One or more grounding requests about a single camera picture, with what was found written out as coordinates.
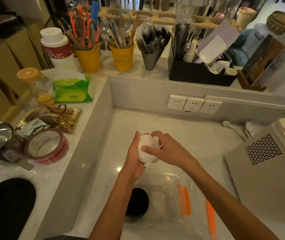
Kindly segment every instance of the power outlet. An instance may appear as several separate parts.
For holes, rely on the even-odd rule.
[[[201,106],[204,104],[204,99],[201,97],[187,97],[187,101],[183,107],[185,111],[199,112]]]
[[[186,101],[187,101],[187,96],[171,94],[167,104],[167,108],[181,110],[185,105]]]
[[[214,114],[219,109],[222,102],[205,100],[199,112]]]

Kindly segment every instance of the person's right hand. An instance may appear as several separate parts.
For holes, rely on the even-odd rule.
[[[193,156],[178,141],[169,134],[163,134],[161,131],[154,131],[151,136],[159,138],[158,144],[162,145],[160,149],[143,145],[141,150],[150,155],[156,156],[165,163],[182,167],[186,161],[194,159]]]

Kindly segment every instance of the stainless steel kettle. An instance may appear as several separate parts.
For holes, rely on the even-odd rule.
[[[20,166],[32,170],[33,165],[27,162],[24,155],[26,140],[14,133],[12,126],[0,122],[0,165],[6,167]]]

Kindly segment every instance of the black round object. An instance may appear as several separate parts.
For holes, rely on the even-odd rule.
[[[16,240],[34,207],[36,190],[24,178],[0,183],[0,240]]]
[[[126,216],[137,219],[142,217],[148,210],[148,194],[141,188],[134,188],[131,192]]]

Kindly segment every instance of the cartoon drawing on yellow bucket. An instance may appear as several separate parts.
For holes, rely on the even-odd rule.
[[[116,63],[119,63],[120,65],[124,65],[129,62],[128,56],[117,56],[116,57]]]

